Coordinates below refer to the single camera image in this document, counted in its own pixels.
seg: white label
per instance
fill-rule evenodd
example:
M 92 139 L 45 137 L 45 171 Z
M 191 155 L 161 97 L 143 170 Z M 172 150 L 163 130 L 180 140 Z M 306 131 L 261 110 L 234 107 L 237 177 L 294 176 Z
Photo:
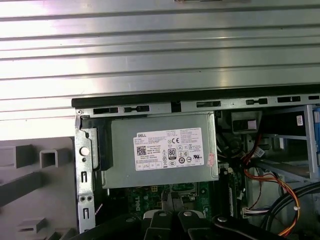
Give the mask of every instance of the white label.
M 254 151 L 254 156 L 257 158 L 261 158 L 265 154 L 265 151 L 263 151 L 260 147 L 256 147 Z
M 201 128 L 139 132 L 133 145 L 136 171 L 205 164 Z
M 301 115 L 300 116 L 296 116 L 296 124 L 298 126 L 303 126 L 304 125 L 304 120 L 303 120 Z

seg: screw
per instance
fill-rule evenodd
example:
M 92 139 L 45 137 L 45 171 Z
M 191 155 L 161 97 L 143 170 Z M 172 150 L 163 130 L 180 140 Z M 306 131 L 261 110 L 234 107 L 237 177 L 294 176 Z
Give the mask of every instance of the screw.
M 220 217 L 218 217 L 218 221 L 220 223 L 226 223 L 226 222 L 228 222 L 228 219 L 226 219 L 224 216 L 220 216 Z
M 183 215 L 185 215 L 186 217 L 190 217 L 192 213 L 190 211 L 185 211 Z
M 90 153 L 90 149 L 87 148 L 86 146 L 83 146 L 83 147 L 80 148 L 80 154 L 82 156 L 88 156 L 89 153 Z

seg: metal bracket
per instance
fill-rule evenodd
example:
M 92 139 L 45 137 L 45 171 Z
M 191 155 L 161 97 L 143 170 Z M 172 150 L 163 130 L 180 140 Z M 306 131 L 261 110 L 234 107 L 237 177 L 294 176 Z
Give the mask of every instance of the metal bracket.
M 93 167 L 98 166 L 98 151 L 95 128 L 80 129 L 81 117 L 76 117 L 75 126 L 75 171 L 78 197 L 79 232 L 92 229 L 96 226 L 94 175 Z

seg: blue component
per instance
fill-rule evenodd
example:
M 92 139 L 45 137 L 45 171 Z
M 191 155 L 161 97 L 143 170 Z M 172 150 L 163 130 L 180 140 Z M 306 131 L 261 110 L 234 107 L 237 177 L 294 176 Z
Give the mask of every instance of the blue component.
M 313 112 L 320 113 L 320 108 L 316 108 Z M 315 143 L 316 143 L 316 152 L 320 152 L 320 119 L 316 122 L 314 119 L 314 136 L 315 136 Z

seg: red sticker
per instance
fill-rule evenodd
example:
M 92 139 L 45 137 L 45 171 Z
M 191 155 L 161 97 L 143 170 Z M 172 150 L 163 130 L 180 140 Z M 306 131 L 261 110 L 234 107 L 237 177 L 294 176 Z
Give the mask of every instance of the red sticker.
M 214 153 L 209 153 L 208 161 L 206 162 L 206 165 L 212 168 L 215 164 L 215 160 L 216 160 L 216 155 Z

